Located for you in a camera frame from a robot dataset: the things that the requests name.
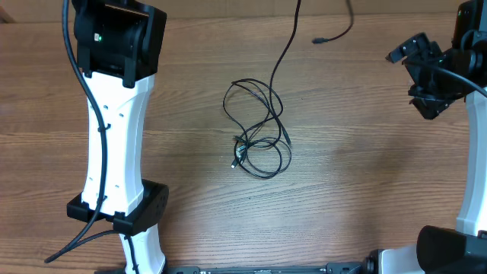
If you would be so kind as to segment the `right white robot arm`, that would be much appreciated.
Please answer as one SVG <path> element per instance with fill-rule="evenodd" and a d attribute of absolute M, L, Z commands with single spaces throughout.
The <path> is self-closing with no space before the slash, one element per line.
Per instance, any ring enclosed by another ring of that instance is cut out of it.
<path fill-rule="evenodd" d="M 486 2 L 466 1 L 457 9 L 449 49 L 418 33 L 391 50 L 413 84 L 408 94 L 424 119 L 433 120 L 453 103 L 468 118 L 466 182 L 453 228 L 424 226 L 414 244 L 377 250 L 364 273 L 484 273 L 486 271 Z"/>

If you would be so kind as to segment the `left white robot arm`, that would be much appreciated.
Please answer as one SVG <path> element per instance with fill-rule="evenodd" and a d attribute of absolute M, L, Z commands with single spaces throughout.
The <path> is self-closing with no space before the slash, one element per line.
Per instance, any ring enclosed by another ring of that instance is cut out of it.
<path fill-rule="evenodd" d="M 158 224 L 168 188 L 142 178 L 145 113 L 167 15 L 137 1 L 66 1 L 62 32 L 68 58 L 88 99 L 88 171 L 67 205 L 87 228 L 112 225 L 126 273 L 162 273 Z"/>

